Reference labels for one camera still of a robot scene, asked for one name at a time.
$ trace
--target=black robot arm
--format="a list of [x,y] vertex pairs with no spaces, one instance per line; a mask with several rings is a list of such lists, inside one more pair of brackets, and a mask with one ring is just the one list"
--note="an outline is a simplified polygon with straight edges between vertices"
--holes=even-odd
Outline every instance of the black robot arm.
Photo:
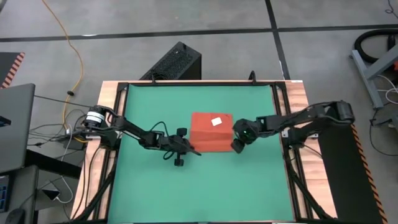
[[[344,101],[316,103],[285,116],[260,116],[255,121],[240,119],[233,126],[236,139],[231,146],[237,153],[241,153],[245,145],[252,144],[257,138],[281,133],[286,128],[290,128],[286,132],[289,145],[301,146],[313,134],[321,133],[330,126],[350,125],[354,120],[351,105]],[[310,123],[301,128],[295,127],[308,122]]]
[[[106,113],[113,116],[110,127],[104,126]],[[186,128],[178,128],[177,134],[170,136],[165,136],[163,131],[146,131],[131,123],[125,117],[117,115],[111,108],[105,106],[96,105],[90,108],[84,120],[84,125],[86,129],[92,133],[104,134],[115,131],[123,132],[136,139],[145,149],[177,153],[177,158],[175,160],[176,166],[183,165],[183,160],[180,159],[180,156],[187,152],[192,152],[198,156],[201,155],[194,150],[189,140],[184,138],[187,134]]]

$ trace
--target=wooden board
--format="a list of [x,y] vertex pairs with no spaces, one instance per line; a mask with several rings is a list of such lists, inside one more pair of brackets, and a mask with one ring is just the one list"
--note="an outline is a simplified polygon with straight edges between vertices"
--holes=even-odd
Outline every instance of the wooden board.
[[[108,106],[110,108],[113,108],[114,102],[116,99],[116,91],[118,87],[118,83],[150,83],[151,81],[147,80],[141,80],[141,81],[105,81],[102,84],[101,87],[101,92],[99,93],[99,98],[98,98],[98,105],[103,105],[103,106]],[[164,83],[222,83],[222,82],[251,82],[249,80],[162,80],[159,81],[164,82]],[[305,94],[305,89],[302,81],[280,81],[280,80],[258,80],[258,82],[285,82],[286,87],[287,87],[287,93],[289,96],[289,103],[290,103],[290,109],[292,112],[295,111],[300,111],[304,109],[305,107],[308,106],[308,100],[307,96]],[[121,102],[119,105],[119,111],[121,111],[121,107],[123,106],[123,102]],[[280,98],[280,105],[282,107],[282,111],[284,111],[284,102],[283,99]],[[87,195],[87,184],[88,184],[88,171],[89,167],[88,164],[90,164],[90,161],[93,158],[93,154],[98,148],[99,140],[93,140],[88,143],[88,147],[86,150],[86,169],[82,169],[82,173],[80,175],[80,180],[79,184],[76,190],[76,197],[75,201],[73,203],[73,209],[72,209],[72,214],[75,214],[76,210],[78,209],[80,199],[82,198],[83,194],[83,176],[85,172],[86,176],[86,181],[85,181],[85,191],[83,195],[83,202],[81,203],[80,208],[78,209],[76,213],[76,217],[79,216],[79,214],[84,210],[84,202],[86,199]],[[315,139],[310,139],[306,142],[306,145],[314,148],[318,152],[320,152],[319,149],[319,144],[318,141]],[[103,166],[103,160],[104,160],[104,153],[105,150],[100,149],[94,158],[94,161],[92,163],[92,168],[91,168],[91,174],[90,174],[90,189],[88,191],[88,202],[94,197],[95,193],[98,190],[98,183],[100,181],[100,175],[101,175],[101,169]],[[333,199],[331,197],[331,192],[330,192],[330,187],[328,183],[328,179],[326,176],[326,171],[325,171],[325,166],[323,165],[322,159],[312,152],[311,150],[307,149],[306,147],[302,148],[300,151],[300,155],[302,158],[302,163],[303,163],[303,169],[304,169],[304,175],[305,175],[305,180],[307,181],[307,187],[311,194],[314,196],[314,198],[317,200],[317,202],[323,207],[323,209],[331,216],[336,217],[336,210],[335,206],[333,203]],[[305,206],[303,202],[303,196],[301,192],[297,189],[297,195],[299,199],[299,205],[300,205],[300,212],[303,217],[306,217],[307,214],[305,213]],[[103,195],[103,200],[101,203],[101,208],[99,212],[99,218],[104,218],[105,213],[106,213],[106,206],[108,202],[108,190],[105,192]]]

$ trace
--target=gray floor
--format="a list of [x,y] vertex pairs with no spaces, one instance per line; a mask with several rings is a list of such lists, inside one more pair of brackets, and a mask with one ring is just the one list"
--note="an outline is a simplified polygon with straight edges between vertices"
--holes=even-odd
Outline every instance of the gray floor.
[[[48,3],[70,35],[271,26],[266,5],[261,0],[48,0]],[[392,3],[398,10],[398,4]],[[272,6],[278,27],[398,22],[384,12],[387,1],[272,0]],[[356,126],[384,209],[390,223],[397,223],[398,157],[383,156],[370,146],[369,119],[373,111],[356,67],[348,58],[355,38],[365,31],[289,32],[281,33],[280,38],[291,79],[304,81],[310,103],[342,99],[353,105]],[[62,35],[62,31],[40,0],[8,0],[0,12],[0,37],[53,35]],[[85,63],[85,78],[74,102],[95,104],[103,80],[140,78],[178,41],[203,54],[203,79],[246,79],[251,70],[255,70],[259,78],[283,79],[271,33],[74,40]],[[374,56],[380,56],[386,48],[385,39],[367,41],[365,47]],[[33,82],[38,95],[62,100],[78,79],[78,59],[65,41],[0,43],[0,51],[26,53],[12,84]],[[60,123],[62,106],[35,99],[32,127]],[[380,112],[380,117],[392,110],[396,110],[396,105],[389,105]],[[77,116],[79,112],[71,115],[69,122]],[[43,132],[56,131],[58,128],[54,127]],[[375,128],[373,133],[374,143],[380,150],[398,154],[395,131],[383,127]],[[63,148],[55,143],[34,150],[54,157],[63,153]],[[79,153],[66,158],[74,164],[79,164],[81,159]],[[56,175],[41,172],[39,186],[55,178]],[[67,181],[75,190],[77,181]],[[67,200],[70,193],[63,182],[58,181],[56,185],[62,191],[61,198]],[[40,212],[39,223],[66,220],[62,206],[47,201],[42,195],[37,207],[47,208]]]

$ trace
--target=red box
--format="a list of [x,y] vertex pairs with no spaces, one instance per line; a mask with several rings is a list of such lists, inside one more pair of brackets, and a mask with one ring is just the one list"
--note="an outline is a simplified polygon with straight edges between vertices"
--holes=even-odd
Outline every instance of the red box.
[[233,120],[231,114],[192,114],[190,143],[198,152],[232,151]]

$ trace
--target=green mat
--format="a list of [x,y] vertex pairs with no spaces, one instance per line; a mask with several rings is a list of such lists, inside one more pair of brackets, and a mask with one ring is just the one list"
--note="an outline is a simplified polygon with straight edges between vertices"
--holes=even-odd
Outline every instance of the green mat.
[[[125,116],[170,134],[190,128],[193,112],[240,118],[274,114],[269,86],[130,86]],[[156,130],[163,131],[162,125]],[[192,153],[183,167],[124,136],[108,223],[293,220],[278,136],[235,152]]]

